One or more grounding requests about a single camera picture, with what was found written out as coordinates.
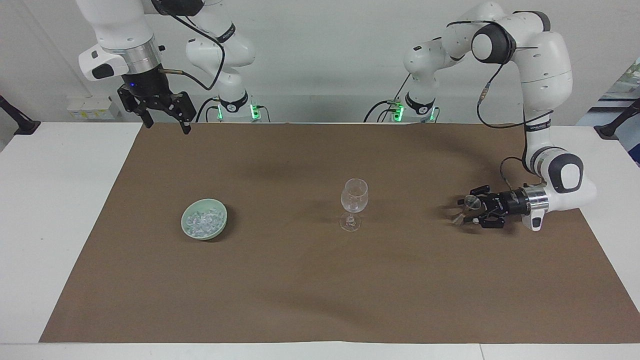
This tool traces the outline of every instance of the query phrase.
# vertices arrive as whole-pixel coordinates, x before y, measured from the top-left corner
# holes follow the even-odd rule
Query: electrical outlet
[[[76,120],[113,121],[120,110],[111,99],[90,97],[87,99],[71,99],[67,108]]]
[[[392,119],[394,122],[401,122],[404,114],[404,106],[401,102],[394,102],[391,104],[391,111],[393,111]]]

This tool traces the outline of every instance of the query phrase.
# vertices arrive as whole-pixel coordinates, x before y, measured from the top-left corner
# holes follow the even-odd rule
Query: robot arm
[[[83,74],[92,81],[122,76],[118,89],[124,108],[142,118],[145,126],[153,120],[148,109],[161,110],[177,119],[188,134],[196,115],[186,92],[174,94],[166,74],[177,73],[162,66],[160,47],[145,20],[145,14],[190,16],[203,33],[224,44],[224,49],[206,37],[192,39],[187,55],[194,65],[211,74],[218,84],[220,101],[230,117],[259,117],[249,103],[236,67],[249,65],[255,58],[253,45],[236,32],[224,12],[222,0],[76,0],[85,19],[92,25],[98,44],[79,57]],[[224,61],[224,67],[218,68]]]
[[[222,107],[220,115],[236,120],[255,119],[250,96],[244,87],[238,67],[251,65],[255,59],[255,48],[238,33],[223,6],[223,0],[206,0],[198,15],[191,18],[204,32],[213,35],[225,47],[224,64],[216,83]],[[186,47],[189,61],[210,76],[215,75],[222,61],[221,49],[212,41],[198,36],[189,40]]]
[[[154,123],[148,109],[161,110],[191,131],[195,116],[186,92],[174,94],[163,72],[160,48],[145,20],[140,0],[76,0],[85,19],[92,25],[98,44],[80,54],[83,74],[92,81],[122,76],[118,95],[127,112],[142,118],[146,127]],[[200,0],[152,0],[157,9],[177,15],[194,15],[204,5]]]
[[[484,211],[465,221],[500,227],[504,216],[522,215],[523,223],[538,231],[547,212],[575,209],[592,201],[596,188],[584,174],[580,158],[550,141],[550,115],[571,94],[573,78],[564,40],[550,31],[548,17],[541,12],[506,15],[496,3],[481,4],[447,26],[442,47],[453,61],[472,51],[483,63],[516,63],[527,139],[522,162],[544,180],[537,186],[502,193],[490,193],[485,186],[472,190],[471,195],[482,200]]]
[[[406,52],[404,67],[412,79],[409,91],[402,98],[404,117],[417,118],[420,122],[429,118],[439,86],[435,72],[457,63],[444,51],[440,39],[423,42]]]

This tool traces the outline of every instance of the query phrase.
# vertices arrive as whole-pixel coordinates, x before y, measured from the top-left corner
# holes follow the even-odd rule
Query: green indicator light
[[[395,122],[402,121],[403,114],[404,114],[404,106],[398,105],[398,109],[396,109],[396,112],[394,113],[394,121]]]
[[[438,117],[440,117],[440,108],[438,106],[435,106],[433,109],[431,109],[431,116],[429,118],[429,122],[438,122]]]
[[[258,110],[258,107],[253,104],[251,105],[251,116],[254,120],[258,120],[260,118],[260,110]]]

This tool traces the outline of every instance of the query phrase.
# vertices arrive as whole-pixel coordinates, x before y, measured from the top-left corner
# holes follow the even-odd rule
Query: table
[[[0,152],[0,359],[637,359],[626,345],[36,344],[131,148],[139,124],[43,123]],[[590,127],[554,127],[598,199],[581,210],[640,308],[640,169]]]

